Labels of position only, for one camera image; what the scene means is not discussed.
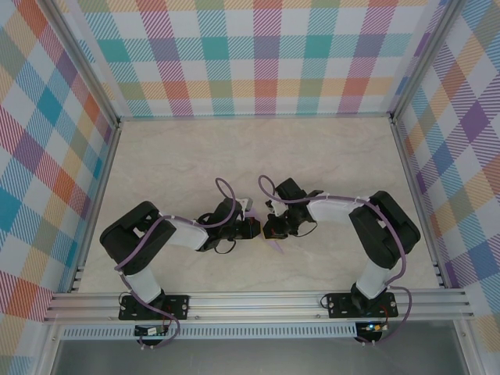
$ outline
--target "beige surface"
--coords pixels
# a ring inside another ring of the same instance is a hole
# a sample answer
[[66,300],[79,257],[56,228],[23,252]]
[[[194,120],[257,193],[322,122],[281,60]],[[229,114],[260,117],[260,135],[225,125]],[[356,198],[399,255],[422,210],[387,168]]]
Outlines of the beige surface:
[[[416,221],[401,161],[385,118],[179,120],[126,123],[112,166],[80,292],[122,291],[116,265],[98,243],[108,225],[139,202],[162,213],[196,218],[222,201],[223,177],[239,198],[252,197],[262,219],[257,177],[293,177],[307,192],[363,196],[388,191]],[[321,223],[304,238],[240,241],[229,255],[166,246],[152,264],[166,291],[294,291],[348,289],[366,255],[351,226]],[[398,284],[435,288],[425,242],[408,256]]]

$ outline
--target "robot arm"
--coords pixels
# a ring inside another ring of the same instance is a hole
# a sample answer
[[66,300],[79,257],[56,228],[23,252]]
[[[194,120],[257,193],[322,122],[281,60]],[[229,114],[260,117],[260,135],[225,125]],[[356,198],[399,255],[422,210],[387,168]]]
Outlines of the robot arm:
[[[233,201],[225,198],[215,212],[200,216],[196,223],[206,225],[218,223],[230,215]],[[221,240],[236,241],[254,238],[260,234],[260,222],[245,217],[250,210],[250,199],[237,199],[231,218],[219,227],[202,228],[189,220],[173,217],[162,220],[150,233],[144,246],[121,271],[131,289],[151,305],[161,305],[164,296],[162,288],[153,276],[150,263],[164,245],[179,245],[197,252],[206,252]],[[100,242],[108,255],[121,264],[139,245],[141,238],[162,214],[151,202],[142,202],[126,213],[115,223],[107,227],[100,237]]]
[[[401,258],[395,239],[384,223],[380,222],[378,215],[361,202],[326,200],[327,194],[317,190],[306,194],[291,178],[279,184],[276,193],[286,201],[320,196],[325,196],[325,199],[286,205],[268,201],[266,204],[272,213],[268,215],[268,221],[263,228],[264,236],[273,239],[296,236],[298,228],[304,222],[351,223],[369,258],[361,277],[352,286],[352,304],[361,312],[375,305],[386,290],[385,283],[391,270]],[[388,218],[405,254],[410,253],[420,240],[420,232],[396,201],[385,191],[378,191],[363,201],[378,207]]]

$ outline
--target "colorful checkered pattern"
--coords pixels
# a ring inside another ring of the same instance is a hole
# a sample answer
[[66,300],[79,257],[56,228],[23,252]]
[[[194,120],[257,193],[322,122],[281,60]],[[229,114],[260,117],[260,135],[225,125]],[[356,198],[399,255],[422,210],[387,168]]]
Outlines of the colorful checkered pattern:
[[425,33],[422,36],[422,39],[420,40],[420,43],[418,47],[415,50],[415,53],[412,56],[412,59],[410,60],[410,63],[408,67],[406,68],[405,75],[402,78],[401,82],[399,83],[398,90],[396,91],[396,94],[394,95],[391,105],[389,106],[389,112],[394,112],[394,109],[396,105],[398,104],[399,99],[401,98],[402,92],[406,88],[406,84],[408,83],[408,80],[410,77],[413,75],[415,72],[415,69],[418,67],[419,62],[420,62],[420,56],[422,55],[422,52],[425,50],[427,47],[429,41],[430,41],[430,36],[436,30],[436,27],[439,24],[439,21],[441,20],[441,17],[443,16],[446,6],[450,0],[440,0],[439,5],[437,6],[436,10],[434,11],[434,15],[432,16],[432,19],[429,22],[429,25],[427,26],[427,29],[425,30]]
[[454,287],[500,369],[500,1],[469,0],[401,125]]
[[82,27],[69,12],[73,1],[59,0],[68,24],[115,107],[121,96],[134,117],[385,113],[395,72],[408,63],[403,56],[432,3],[80,0]]
[[23,374],[87,223],[111,127],[35,0],[0,1],[0,374]]

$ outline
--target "black base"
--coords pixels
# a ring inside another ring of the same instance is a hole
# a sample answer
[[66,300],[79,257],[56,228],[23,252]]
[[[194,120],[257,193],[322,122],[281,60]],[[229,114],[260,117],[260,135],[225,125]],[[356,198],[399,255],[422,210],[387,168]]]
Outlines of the black base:
[[[188,295],[166,295],[162,298],[161,302],[154,302],[152,302],[154,307],[172,314],[178,320],[186,320],[188,318]],[[162,314],[158,314],[141,305],[131,295],[123,296],[120,304],[119,320],[163,320],[164,318]]]
[[352,303],[351,293],[329,293],[327,294],[328,316],[330,318],[385,318],[386,314],[381,306],[385,307],[387,310],[387,317],[395,318],[398,316],[398,307],[395,304],[396,300],[394,294],[383,293],[377,304],[371,309],[367,309],[364,312],[359,311],[359,309]]

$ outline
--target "aluminum frame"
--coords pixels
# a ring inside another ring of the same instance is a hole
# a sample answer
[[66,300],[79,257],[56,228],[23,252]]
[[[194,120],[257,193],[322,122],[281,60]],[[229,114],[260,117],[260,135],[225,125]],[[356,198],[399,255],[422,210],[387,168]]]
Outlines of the aluminum frame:
[[[369,318],[330,319],[320,299],[332,291],[189,293],[188,323],[308,323],[318,321],[368,322]],[[404,291],[393,290],[401,320],[408,308]],[[462,289],[412,290],[409,320],[469,320],[473,310]],[[120,293],[56,294],[45,321],[51,324],[123,324],[118,320]],[[138,321],[136,323],[160,323]]]
[[[120,121],[116,115],[107,95],[102,90],[88,61],[85,59],[76,39],[71,34],[66,25],[58,7],[53,0],[37,0],[39,6],[51,22],[55,31],[61,38],[64,47],[68,50],[70,57],[77,66],[80,74],[96,97],[99,106],[103,109],[110,123],[115,128],[120,127]],[[410,103],[416,88],[420,84],[429,65],[434,61],[439,48],[449,32],[455,18],[460,11],[465,0],[451,1],[445,14],[441,19],[436,31],[431,36],[431,43],[423,53],[415,73],[407,84],[395,109],[395,117],[404,112],[406,106]],[[131,121],[149,120],[149,119],[128,119]],[[433,236],[427,225],[422,202],[419,201],[418,190],[416,190],[415,181],[409,170],[408,161],[404,151],[404,145],[401,143],[398,130],[394,124],[391,126],[395,136],[396,145],[401,156],[405,174],[407,176],[412,196],[415,200],[417,212],[420,221],[424,227],[423,232],[429,245],[431,256],[442,265],[439,259],[439,253],[436,251]],[[89,225],[84,236],[83,246],[80,249],[78,261],[75,265],[75,277],[70,280],[68,290],[77,291],[79,279],[81,277],[82,267],[88,253],[88,246],[97,221],[98,211],[104,196],[105,186],[109,177],[109,172],[113,164],[113,158],[120,138],[120,130],[113,135],[110,145],[108,158],[105,162],[105,168],[99,183],[96,201],[91,211]],[[449,279],[445,273],[443,282],[449,285]],[[191,293],[191,309],[188,314],[187,323],[193,325],[221,323],[330,323],[335,320],[328,319],[327,311],[319,306],[319,298],[331,291],[303,291],[303,292],[276,292],[276,293]],[[396,301],[400,308],[400,320],[408,306],[408,298],[402,291],[394,291]],[[59,346],[59,341],[63,335],[64,327],[68,324],[100,324],[103,327],[116,326],[123,324],[115,316],[118,316],[118,295],[115,294],[56,294],[49,306],[47,321],[44,327],[45,343],[40,345],[41,355],[35,366],[37,375],[50,373],[54,363],[55,355]],[[460,289],[433,289],[433,290],[414,290],[414,310],[410,315],[410,320],[454,320],[457,333],[459,334],[462,351],[466,357],[467,366],[471,373],[485,373],[480,362],[480,356],[477,353],[477,347],[474,343],[473,310],[469,305],[466,294]]]

